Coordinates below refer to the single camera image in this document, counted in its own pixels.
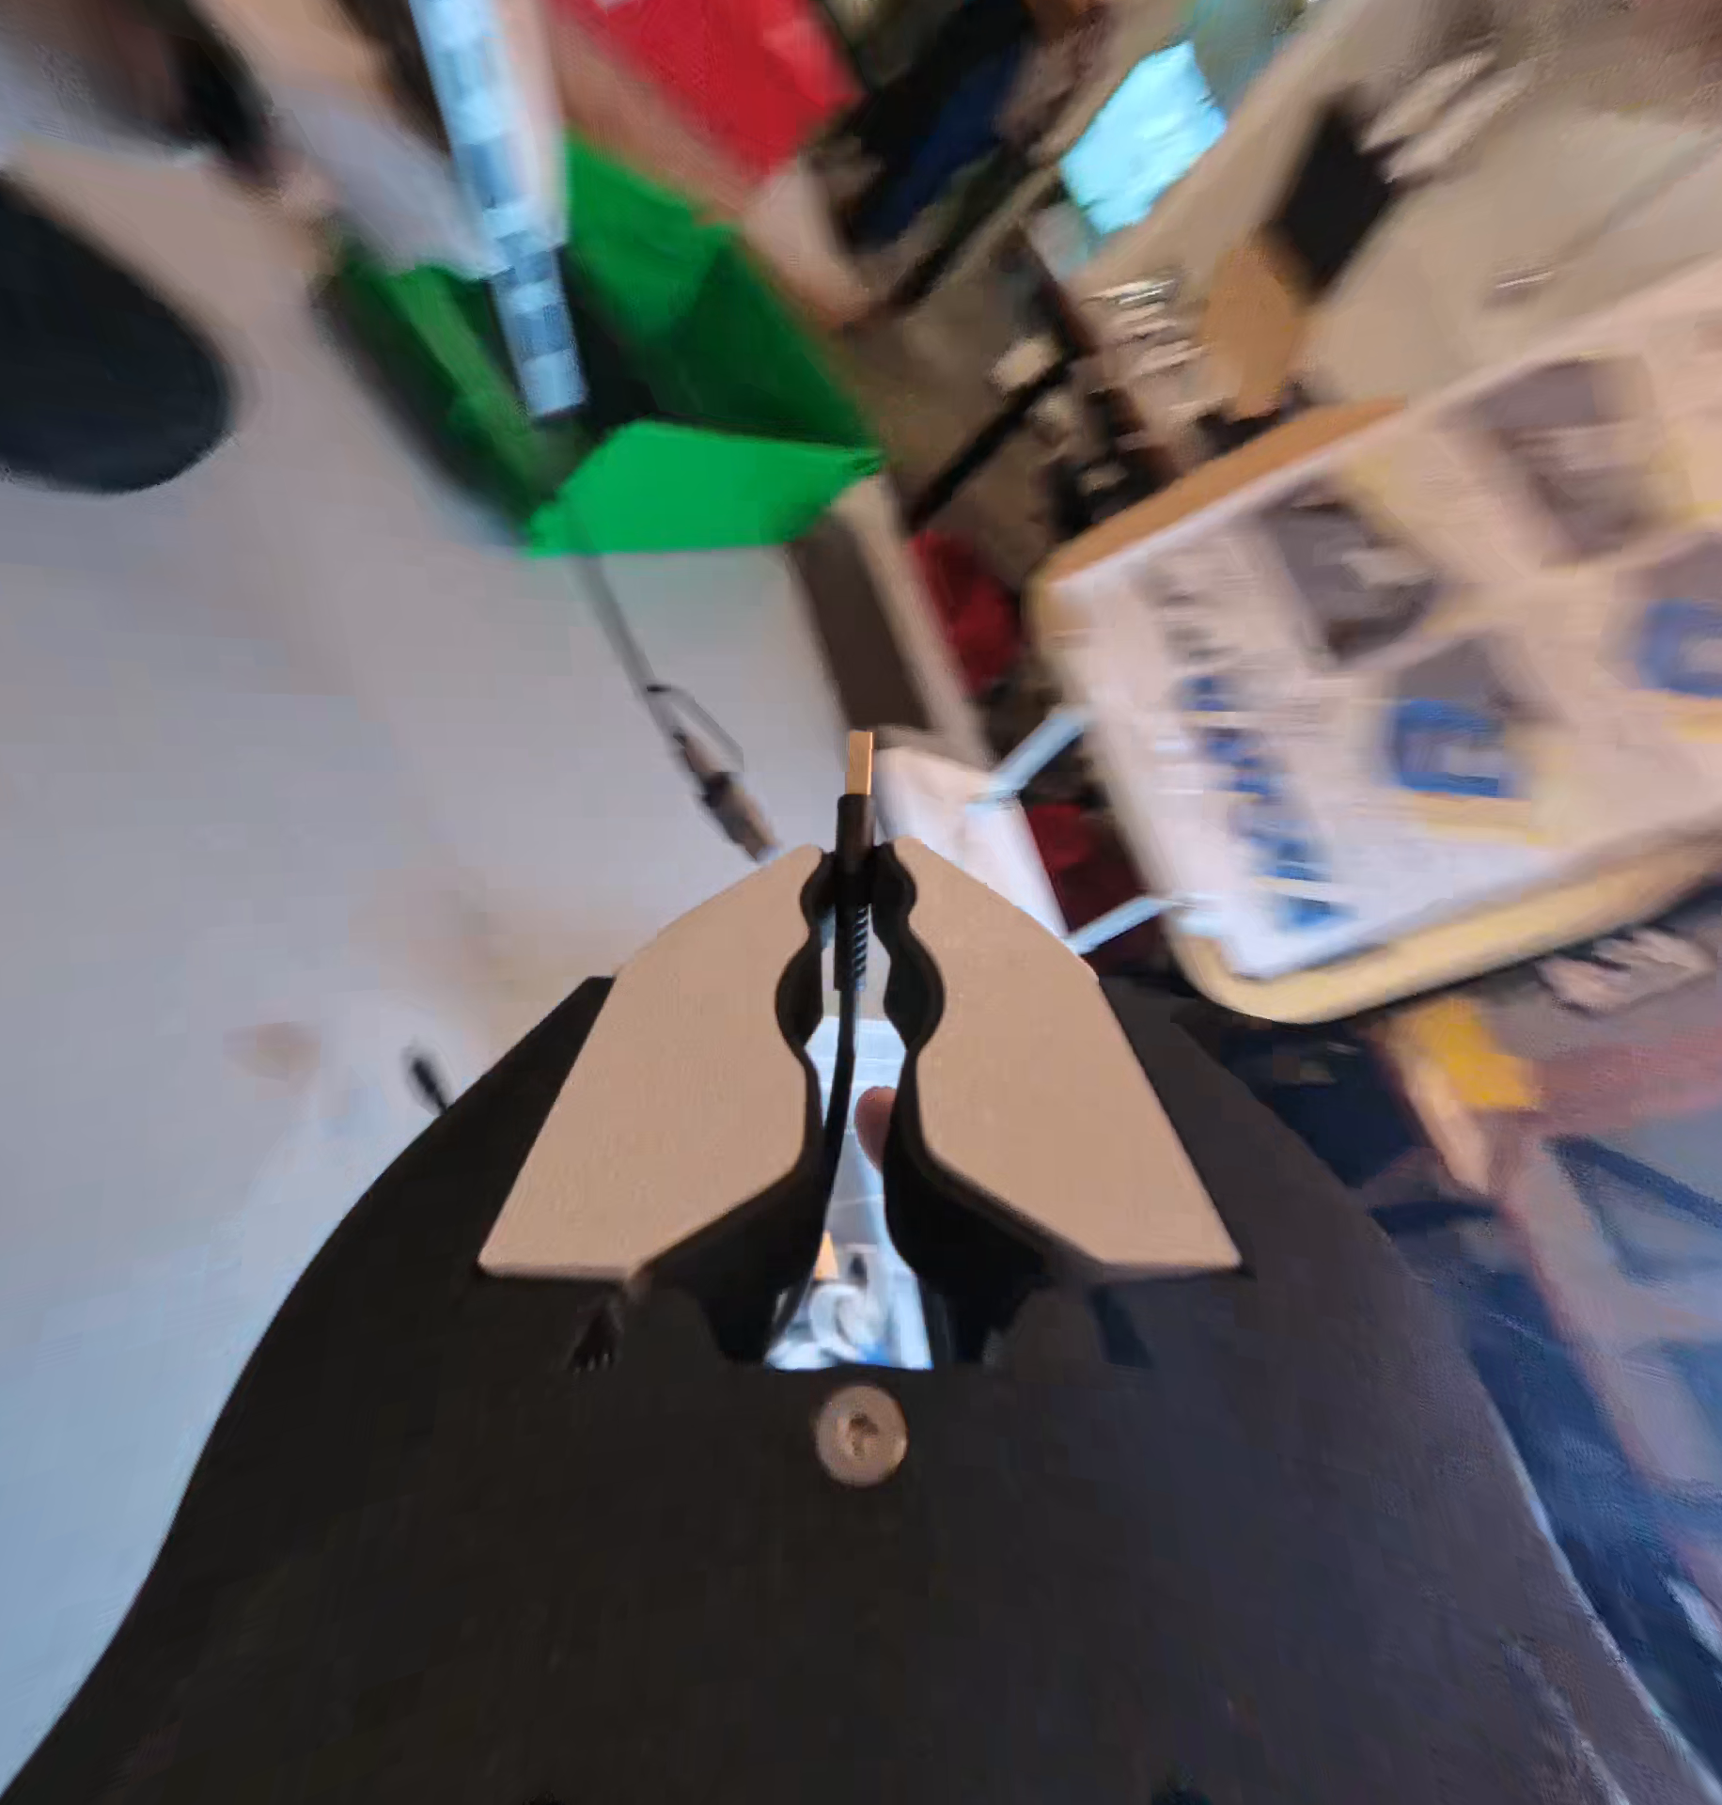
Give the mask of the white desk stand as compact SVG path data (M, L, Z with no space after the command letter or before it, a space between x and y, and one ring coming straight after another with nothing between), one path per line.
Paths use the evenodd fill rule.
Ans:
M1207 923L1187 903L1148 890L1068 929L1022 795L1086 729L1088 710L1059 705L991 770L941 755L925 734L889 729L872 766L887 837L910 836L931 846L1080 956L1152 920L1171 931L1202 929Z

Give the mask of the tan black chair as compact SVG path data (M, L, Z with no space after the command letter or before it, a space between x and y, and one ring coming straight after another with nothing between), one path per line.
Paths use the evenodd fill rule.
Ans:
M1214 413L1258 422L1298 384L1317 307L1397 200L1348 100L1323 105L1273 213L1228 252L1198 317Z

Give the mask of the red plastic bin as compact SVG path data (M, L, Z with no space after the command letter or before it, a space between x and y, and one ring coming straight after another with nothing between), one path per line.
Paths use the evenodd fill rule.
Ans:
M810 2L552 2L745 176L792 163L863 99Z

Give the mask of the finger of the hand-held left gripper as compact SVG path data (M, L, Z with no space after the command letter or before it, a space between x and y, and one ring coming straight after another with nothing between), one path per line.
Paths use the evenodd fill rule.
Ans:
M266 79L266 192L305 222L348 229L391 271L488 276L496 259L443 153L387 86Z

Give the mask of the black textured pad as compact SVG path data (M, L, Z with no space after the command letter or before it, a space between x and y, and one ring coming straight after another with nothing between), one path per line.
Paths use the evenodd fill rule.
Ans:
M0 180L0 476L142 494L207 460L234 414L216 346L95 238Z

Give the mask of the red bag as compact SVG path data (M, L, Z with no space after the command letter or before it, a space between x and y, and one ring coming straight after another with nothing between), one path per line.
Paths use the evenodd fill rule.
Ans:
M1120 836L1098 811L1068 802L1026 804L1023 811L1065 931L1082 931L1148 895Z
M927 527L910 545L964 690L980 703L1003 687L1023 654L1018 594L960 533Z

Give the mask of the green plastic bin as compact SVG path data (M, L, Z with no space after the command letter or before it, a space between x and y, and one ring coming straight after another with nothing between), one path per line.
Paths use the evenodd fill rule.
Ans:
M323 300L411 440L535 553L773 548L872 478L871 419L738 232L566 150L586 405L533 419L488 281L333 232Z

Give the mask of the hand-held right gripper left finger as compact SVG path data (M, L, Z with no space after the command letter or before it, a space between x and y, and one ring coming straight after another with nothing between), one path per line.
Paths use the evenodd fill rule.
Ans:
M494 1279L674 1292L764 1361L828 1205L830 858L800 846L643 945L609 982L480 1248Z

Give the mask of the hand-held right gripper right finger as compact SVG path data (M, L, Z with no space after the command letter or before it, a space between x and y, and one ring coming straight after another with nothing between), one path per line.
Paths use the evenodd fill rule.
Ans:
M883 1150L895 1248L984 1361L1046 1295L1120 1357L1100 1300L1238 1276L1211 1201L1094 968L919 840L876 847L872 924L903 1064Z

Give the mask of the yellow sheet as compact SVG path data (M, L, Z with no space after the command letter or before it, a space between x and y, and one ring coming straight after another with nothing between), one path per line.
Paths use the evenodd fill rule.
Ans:
M1534 1065L1505 1048L1482 1005L1462 992L1398 1010L1386 1041L1413 1080L1468 1113L1522 1115L1544 1106Z

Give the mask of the window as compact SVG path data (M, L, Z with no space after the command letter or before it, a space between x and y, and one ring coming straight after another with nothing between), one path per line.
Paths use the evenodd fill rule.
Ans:
M1224 136L1230 116L1190 41L1141 58L1062 153L1062 185L1097 238L1145 219Z

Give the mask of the slim grey usb hub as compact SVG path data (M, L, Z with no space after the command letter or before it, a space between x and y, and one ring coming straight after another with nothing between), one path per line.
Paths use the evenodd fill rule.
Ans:
M518 386L535 419L572 414L586 383L561 262L568 185L547 8L411 2L410 13Z

